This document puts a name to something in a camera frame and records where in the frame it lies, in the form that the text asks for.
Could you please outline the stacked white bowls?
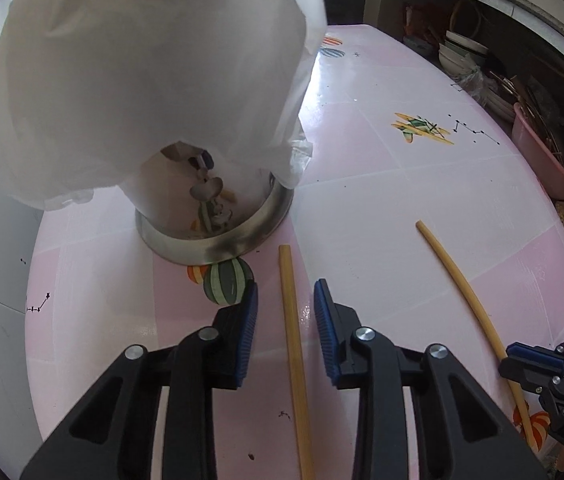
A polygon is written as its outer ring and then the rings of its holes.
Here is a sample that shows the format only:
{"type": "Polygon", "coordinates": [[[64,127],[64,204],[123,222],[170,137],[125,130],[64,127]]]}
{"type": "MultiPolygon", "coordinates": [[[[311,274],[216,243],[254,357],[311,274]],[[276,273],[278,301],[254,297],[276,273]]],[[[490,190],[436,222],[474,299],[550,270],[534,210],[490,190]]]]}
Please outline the stacked white bowls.
{"type": "Polygon", "coordinates": [[[474,70],[475,67],[482,67],[488,53],[488,47],[447,30],[445,39],[439,45],[438,58],[448,75],[460,76],[474,70]]]}

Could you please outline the steel utensil holder cup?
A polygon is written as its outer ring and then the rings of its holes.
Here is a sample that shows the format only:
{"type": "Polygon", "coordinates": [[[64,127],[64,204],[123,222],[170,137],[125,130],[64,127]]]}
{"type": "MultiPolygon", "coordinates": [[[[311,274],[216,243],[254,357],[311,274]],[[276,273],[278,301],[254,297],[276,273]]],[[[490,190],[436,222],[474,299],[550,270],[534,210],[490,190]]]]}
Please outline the steel utensil holder cup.
{"type": "Polygon", "coordinates": [[[265,169],[170,144],[119,185],[136,208],[140,237],[183,266],[218,263],[261,245],[290,210],[294,192],[265,169]]]}

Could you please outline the pink plastic basin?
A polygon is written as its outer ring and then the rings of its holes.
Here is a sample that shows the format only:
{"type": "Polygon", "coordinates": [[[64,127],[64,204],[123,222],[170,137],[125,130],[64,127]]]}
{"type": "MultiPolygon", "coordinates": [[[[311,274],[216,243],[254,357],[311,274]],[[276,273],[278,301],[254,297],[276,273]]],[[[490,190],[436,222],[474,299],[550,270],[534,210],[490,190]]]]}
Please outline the pink plastic basin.
{"type": "Polygon", "coordinates": [[[512,142],[536,174],[546,193],[554,200],[564,200],[564,166],[529,125],[520,104],[513,105],[515,119],[512,142]]]}

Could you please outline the white plastic bag liner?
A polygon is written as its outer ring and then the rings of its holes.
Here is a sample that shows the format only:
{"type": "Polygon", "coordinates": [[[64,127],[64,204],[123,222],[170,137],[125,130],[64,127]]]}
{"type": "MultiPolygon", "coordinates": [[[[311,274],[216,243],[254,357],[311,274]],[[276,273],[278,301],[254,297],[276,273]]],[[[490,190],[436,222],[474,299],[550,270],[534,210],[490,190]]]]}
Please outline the white plastic bag liner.
{"type": "Polygon", "coordinates": [[[183,142],[287,188],[323,0],[13,0],[0,35],[0,188],[88,202],[183,142]]]}

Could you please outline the bamboo chopstick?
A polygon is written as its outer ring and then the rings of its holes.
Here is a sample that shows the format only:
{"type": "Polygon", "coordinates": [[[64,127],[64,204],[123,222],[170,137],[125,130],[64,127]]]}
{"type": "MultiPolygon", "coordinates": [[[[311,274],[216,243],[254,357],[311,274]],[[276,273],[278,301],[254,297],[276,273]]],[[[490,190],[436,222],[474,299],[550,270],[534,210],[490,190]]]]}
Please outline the bamboo chopstick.
{"type": "MultiPolygon", "coordinates": [[[[488,316],[484,306],[480,302],[480,298],[477,297],[476,292],[472,289],[471,284],[465,278],[464,274],[461,272],[456,263],[452,260],[442,244],[435,237],[433,232],[425,225],[422,220],[416,222],[416,229],[426,240],[428,246],[433,249],[433,252],[437,256],[438,260],[442,263],[453,283],[456,285],[458,291],[463,296],[468,307],[473,312],[474,318],[476,318],[478,324],[483,330],[483,333],[491,346],[492,352],[494,352],[495,357],[501,362],[506,357],[506,348],[495,329],[494,324],[492,324],[490,317],[488,316]]],[[[536,452],[539,450],[537,442],[532,432],[532,422],[528,414],[528,408],[526,408],[526,401],[524,398],[524,393],[521,386],[517,382],[511,382],[509,379],[506,380],[510,391],[513,396],[518,412],[521,416],[522,426],[524,429],[525,439],[530,448],[536,452]]]]}
{"type": "Polygon", "coordinates": [[[302,336],[300,336],[295,276],[290,245],[279,246],[279,270],[283,301],[288,377],[290,378],[300,478],[314,480],[314,456],[310,431],[302,336]]]}

